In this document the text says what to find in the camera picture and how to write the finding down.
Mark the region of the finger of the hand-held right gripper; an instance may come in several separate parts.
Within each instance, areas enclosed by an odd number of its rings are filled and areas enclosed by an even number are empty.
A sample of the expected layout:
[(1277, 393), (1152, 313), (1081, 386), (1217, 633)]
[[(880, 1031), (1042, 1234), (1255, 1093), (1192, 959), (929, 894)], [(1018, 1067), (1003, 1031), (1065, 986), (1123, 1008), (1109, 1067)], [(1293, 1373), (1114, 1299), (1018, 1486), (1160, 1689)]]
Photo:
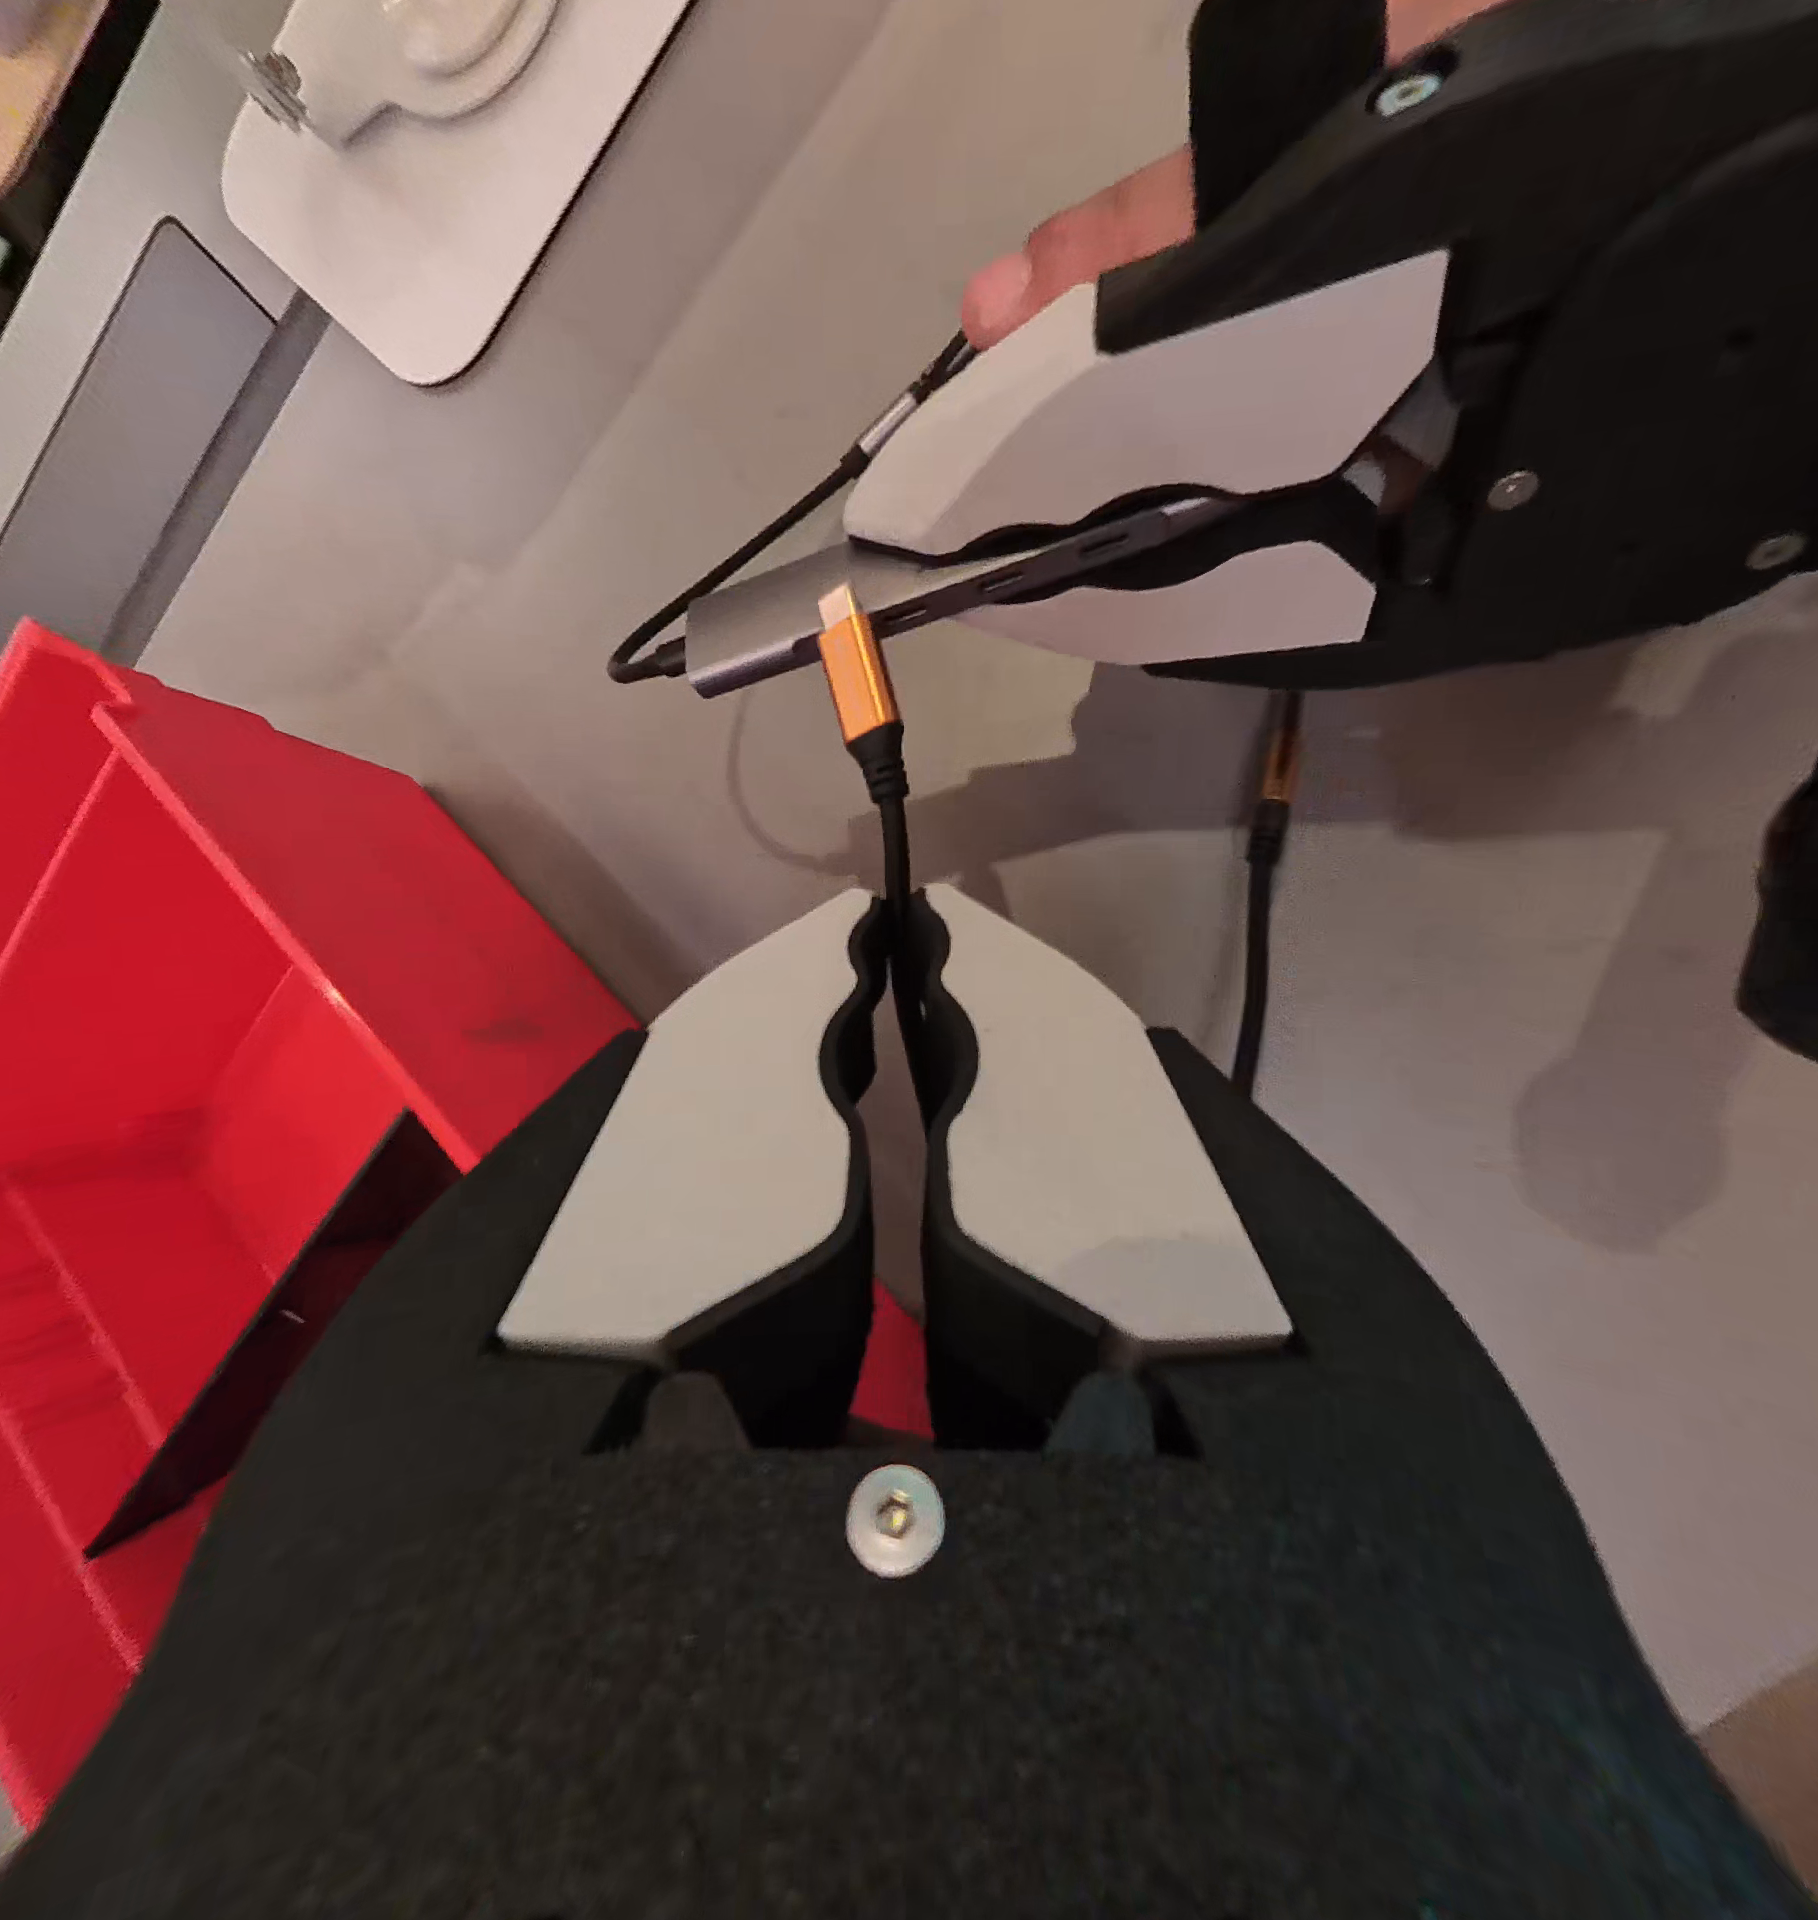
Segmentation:
[(847, 492), (854, 557), (944, 563), (1153, 490), (1257, 499), (1339, 480), (1424, 374), (1449, 251), (1421, 251), (1136, 348), (1082, 285), (929, 396)]
[(1376, 584), (1315, 539), (1261, 545), (1167, 587), (1070, 587), (994, 609), (994, 636), (1115, 665), (1240, 660), (1357, 642)]

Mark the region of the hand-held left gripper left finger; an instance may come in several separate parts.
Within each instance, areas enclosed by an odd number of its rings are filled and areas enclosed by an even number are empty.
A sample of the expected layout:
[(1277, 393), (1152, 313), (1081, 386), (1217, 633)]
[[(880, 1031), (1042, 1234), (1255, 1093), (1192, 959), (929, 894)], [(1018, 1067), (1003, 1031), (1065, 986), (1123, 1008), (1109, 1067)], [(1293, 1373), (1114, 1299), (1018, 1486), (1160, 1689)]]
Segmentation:
[(842, 1437), (872, 1329), (859, 1100), (886, 904), (845, 889), (649, 1028), (496, 1335), (518, 1356), (712, 1376), (768, 1449)]

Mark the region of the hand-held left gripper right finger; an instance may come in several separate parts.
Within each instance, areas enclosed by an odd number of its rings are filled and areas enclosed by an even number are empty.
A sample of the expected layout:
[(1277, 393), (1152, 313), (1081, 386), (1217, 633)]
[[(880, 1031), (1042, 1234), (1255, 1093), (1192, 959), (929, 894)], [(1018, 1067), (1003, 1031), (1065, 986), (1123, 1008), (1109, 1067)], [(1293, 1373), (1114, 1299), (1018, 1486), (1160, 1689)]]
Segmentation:
[(1160, 1042), (953, 886), (917, 897), (921, 1292), (939, 1445), (1039, 1450), (1099, 1373), (1293, 1331)]

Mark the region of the grey usb hub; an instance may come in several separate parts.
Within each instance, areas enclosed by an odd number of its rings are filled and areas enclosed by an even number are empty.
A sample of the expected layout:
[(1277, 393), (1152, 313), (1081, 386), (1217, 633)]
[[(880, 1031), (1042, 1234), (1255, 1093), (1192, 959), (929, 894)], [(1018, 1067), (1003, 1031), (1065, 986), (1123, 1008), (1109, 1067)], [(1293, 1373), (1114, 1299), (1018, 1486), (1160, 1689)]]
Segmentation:
[(960, 619), (994, 631), (994, 609), (1070, 587), (1167, 587), (1224, 558), (1315, 539), (1376, 586), (1384, 471), (1365, 442), (1339, 480), (1232, 499), (1153, 490), (1067, 527), (1022, 527), (944, 563), (862, 558), (843, 539), (847, 492), (894, 431), (976, 351), (953, 335), (828, 477), (736, 552), (650, 612), (608, 660), (618, 684), (684, 681), (706, 698), (800, 670), (818, 654), (821, 603), (847, 587), (880, 639)]

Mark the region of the red plastic bin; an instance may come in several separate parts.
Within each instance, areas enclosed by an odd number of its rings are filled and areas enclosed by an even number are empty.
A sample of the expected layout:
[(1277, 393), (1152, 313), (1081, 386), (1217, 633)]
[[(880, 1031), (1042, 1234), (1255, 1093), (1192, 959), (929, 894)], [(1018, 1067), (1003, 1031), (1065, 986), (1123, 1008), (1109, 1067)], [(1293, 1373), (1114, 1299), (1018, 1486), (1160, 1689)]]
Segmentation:
[[(417, 781), (34, 622), (7, 641), (0, 1784), (25, 1832), (176, 1643), (250, 1695), (392, 1536), (463, 1533), (504, 1458), (618, 1445), (665, 1391), (496, 1335), (644, 1036)], [(461, 1180), (235, 1470), (87, 1562), (401, 1111)]]

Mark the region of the person's right hand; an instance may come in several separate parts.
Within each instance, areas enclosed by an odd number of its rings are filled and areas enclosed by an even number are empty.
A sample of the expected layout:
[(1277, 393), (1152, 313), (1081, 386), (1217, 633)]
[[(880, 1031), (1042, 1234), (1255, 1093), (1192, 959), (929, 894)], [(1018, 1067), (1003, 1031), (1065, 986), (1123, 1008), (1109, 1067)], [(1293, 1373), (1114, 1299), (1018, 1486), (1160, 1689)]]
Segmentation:
[(960, 333), (984, 351), (1065, 291), (1180, 244), (1194, 230), (1194, 150), (1180, 146), (1054, 214), (1019, 246), (973, 272)]

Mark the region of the white tablet stand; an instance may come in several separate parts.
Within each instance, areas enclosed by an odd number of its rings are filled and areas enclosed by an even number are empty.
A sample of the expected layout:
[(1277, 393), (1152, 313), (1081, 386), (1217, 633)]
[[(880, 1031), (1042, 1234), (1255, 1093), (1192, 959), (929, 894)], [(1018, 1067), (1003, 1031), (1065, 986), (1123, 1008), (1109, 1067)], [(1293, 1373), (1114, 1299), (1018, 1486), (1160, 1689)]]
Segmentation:
[(198, 4), (235, 227), (393, 377), (504, 322), (689, 1)]

